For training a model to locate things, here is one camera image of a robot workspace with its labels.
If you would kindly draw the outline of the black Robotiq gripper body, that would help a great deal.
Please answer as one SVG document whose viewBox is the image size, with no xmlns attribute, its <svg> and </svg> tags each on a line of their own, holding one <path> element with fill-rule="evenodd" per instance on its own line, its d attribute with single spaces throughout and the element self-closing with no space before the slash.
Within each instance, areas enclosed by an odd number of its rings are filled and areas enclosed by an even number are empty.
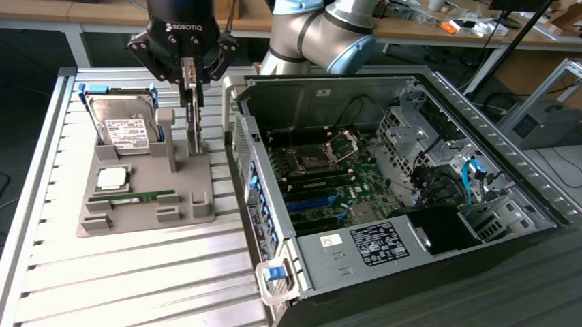
<svg viewBox="0 0 582 327">
<path fill-rule="evenodd" d="M 147 12 L 147 33 L 168 53 L 170 66 L 182 69 L 182 59 L 193 59 L 198 82 L 208 84 L 205 56 L 220 40 L 214 2 L 153 0 Z"/>
</svg>

